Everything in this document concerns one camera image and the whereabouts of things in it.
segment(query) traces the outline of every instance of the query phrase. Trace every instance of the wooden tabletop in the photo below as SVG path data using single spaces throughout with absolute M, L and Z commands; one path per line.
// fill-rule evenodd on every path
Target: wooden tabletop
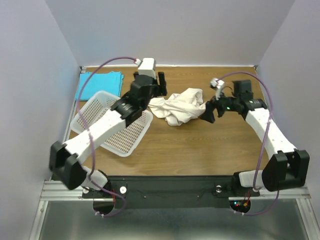
M 253 67 L 157 67 L 165 73 L 168 96 L 182 93 L 187 88 L 203 89 L 203 100 L 208 101 L 215 91 L 209 87 L 214 77 L 235 71 L 255 74 Z M 121 95 L 127 92 L 133 81 L 132 67 L 103 68 L 99 73 L 110 71 L 124 75 Z M 262 98 L 258 81 L 243 74 L 224 79 L 226 86 L 233 87 L 232 81 L 252 80 L 255 98 Z M 225 88 L 231 96 L 231 90 Z M 77 134 L 71 132 L 70 138 Z M 181 126 L 169 126 L 164 119 L 155 116 L 150 128 L 138 147 L 128 157 L 120 157 L 99 147 L 96 150 L 96 168 L 107 175 L 122 176 L 177 176 L 177 175 L 232 175 L 234 172 L 256 168 L 261 141 L 254 130 L 235 112 L 226 112 L 211 124 L 194 119 Z M 261 169 L 268 161 L 263 155 Z M 91 157 L 85 165 L 91 168 Z

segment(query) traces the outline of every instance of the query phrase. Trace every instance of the folded blue cloth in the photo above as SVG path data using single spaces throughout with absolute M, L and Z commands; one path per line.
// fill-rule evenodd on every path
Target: folded blue cloth
M 79 93 L 85 81 L 90 76 L 91 72 L 81 73 L 80 74 L 80 82 L 79 88 L 76 91 L 75 100 L 78 99 Z M 120 96 L 121 88 L 123 83 L 124 76 L 120 71 L 115 72 L 111 71 L 109 73 L 96 73 L 89 80 L 87 85 L 85 86 L 80 101 L 89 100 L 96 92 L 106 91 L 110 94 Z

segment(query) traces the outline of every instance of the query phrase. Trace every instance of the white cloth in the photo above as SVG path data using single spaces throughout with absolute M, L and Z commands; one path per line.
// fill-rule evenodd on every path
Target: white cloth
M 180 126 L 205 112 L 202 93 L 202 89 L 188 88 L 181 94 L 172 94 L 168 100 L 164 97 L 153 98 L 149 107 L 157 118 L 165 118 L 170 126 Z

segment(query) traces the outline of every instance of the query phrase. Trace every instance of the robotic arm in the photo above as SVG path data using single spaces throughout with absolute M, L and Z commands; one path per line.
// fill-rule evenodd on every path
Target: robotic arm
M 153 58 L 144 58 L 138 66 L 138 72 L 134 73 L 135 80 L 130 90 L 90 126 L 94 149 L 141 117 L 152 98 L 167 95 L 165 74 L 158 73 L 158 84 L 155 68 L 156 61 Z M 49 168 L 70 190 L 79 186 L 99 190 L 88 179 L 91 169 L 82 167 L 91 152 L 88 131 L 85 130 L 64 143 L 56 141 L 51 146 Z M 91 178 L 101 187 L 108 183 L 107 176 L 100 170 L 95 170 Z
M 263 141 L 270 113 L 262 99 L 253 98 L 251 81 L 234 81 L 233 96 L 228 97 L 223 93 L 224 82 L 222 80 L 214 78 L 210 86 L 216 89 L 216 94 L 206 103 L 206 110 L 201 119 L 214 123 L 214 109 L 217 110 L 218 118 L 222 117 L 225 112 L 237 112 Z M 257 181 L 258 187 L 265 187 L 272 192 L 298 188 L 305 184 L 309 154 L 305 150 L 297 150 L 272 119 L 270 120 L 265 149 L 269 162 L 263 171 L 258 171 L 258 179 L 260 178 L 260 181 Z M 252 187 L 254 172 L 239 173 L 242 187 Z

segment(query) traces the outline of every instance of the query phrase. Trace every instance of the white plastic basket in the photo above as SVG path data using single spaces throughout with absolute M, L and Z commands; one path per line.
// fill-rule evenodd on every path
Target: white plastic basket
M 81 108 L 81 113 L 89 126 L 98 121 L 111 106 L 120 99 L 106 91 L 98 91 Z M 142 137 L 147 132 L 153 115 L 148 110 L 142 112 L 142 116 L 127 128 L 117 132 L 101 145 L 101 147 L 121 157 L 129 156 L 138 146 Z M 77 134 L 85 130 L 85 125 L 77 113 L 71 121 L 70 128 Z

